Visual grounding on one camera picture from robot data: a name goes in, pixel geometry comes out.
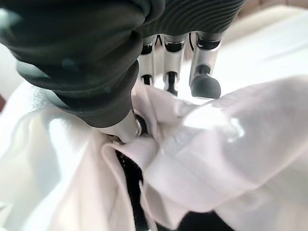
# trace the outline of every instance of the white sleeve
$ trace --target white sleeve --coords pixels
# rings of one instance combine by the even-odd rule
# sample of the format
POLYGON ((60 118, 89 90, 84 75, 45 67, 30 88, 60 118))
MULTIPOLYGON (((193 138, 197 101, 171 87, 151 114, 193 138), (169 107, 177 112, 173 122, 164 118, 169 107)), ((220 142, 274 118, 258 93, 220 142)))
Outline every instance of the white sleeve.
POLYGON ((260 187, 307 148, 307 98, 308 77, 293 77, 199 107, 160 144, 143 171, 145 181, 196 212, 260 187))

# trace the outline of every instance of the white cloth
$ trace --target white cloth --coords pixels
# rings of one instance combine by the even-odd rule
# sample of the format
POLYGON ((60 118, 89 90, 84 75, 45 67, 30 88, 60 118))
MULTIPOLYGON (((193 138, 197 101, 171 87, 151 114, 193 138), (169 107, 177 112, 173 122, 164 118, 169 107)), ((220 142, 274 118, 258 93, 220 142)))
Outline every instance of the white cloth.
MULTIPOLYGON (((256 62, 257 73, 308 54, 307 43, 300 40, 308 31, 308 25, 299 23, 305 19, 308 15, 293 19, 292 27, 277 25, 293 32, 294 39, 284 41, 288 52, 256 62)), ((270 31, 259 46, 277 35, 270 31)), ((223 51, 226 57, 228 49, 223 51)), ((308 74, 302 63, 292 64, 295 73, 308 74)), ((247 81, 237 79, 230 89, 249 85, 250 76, 251 83, 267 81, 256 79, 255 69, 246 76, 247 81)), ((222 79, 222 86, 228 81, 232 79, 222 79)), ((236 231, 306 231, 307 97, 307 77, 254 85, 202 106, 137 84, 133 105, 153 137, 118 146, 24 83, 0 117, 0 227, 135 230, 125 176, 115 156, 119 149, 143 171, 141 204, 152 230, 153 220, 175 228, 189 210, 215 210, 236 231)))

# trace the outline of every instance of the silver metal joint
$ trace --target silver metal joint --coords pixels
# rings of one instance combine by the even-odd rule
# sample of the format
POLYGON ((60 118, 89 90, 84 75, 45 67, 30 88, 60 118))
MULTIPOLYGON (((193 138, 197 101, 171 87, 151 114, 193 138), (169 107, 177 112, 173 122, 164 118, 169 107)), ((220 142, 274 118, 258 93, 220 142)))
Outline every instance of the silver metal joint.
POLYGON ((134 141, 142 132, 141 124, 136 119, 132 110, 130 110, 127 116, 119 123, 111 127, 97 129, 102 133, 118 137, 123 143, 134 141))
POLYGON ((192 66, 191 66, 191 72, 190 72, 190 78, 189 78, 189 86, 191 85, 196 69, 200 65, 206 65, 209 67, 209 75, 212 76, 215 62, 216 62, 216 57, 217 57, 217 52, 220 48, 220 44, 210 50, 207 49, 201 49, 199 46, 195 46, 194 53, 193 53, 193 60, 192 60, 192 66))

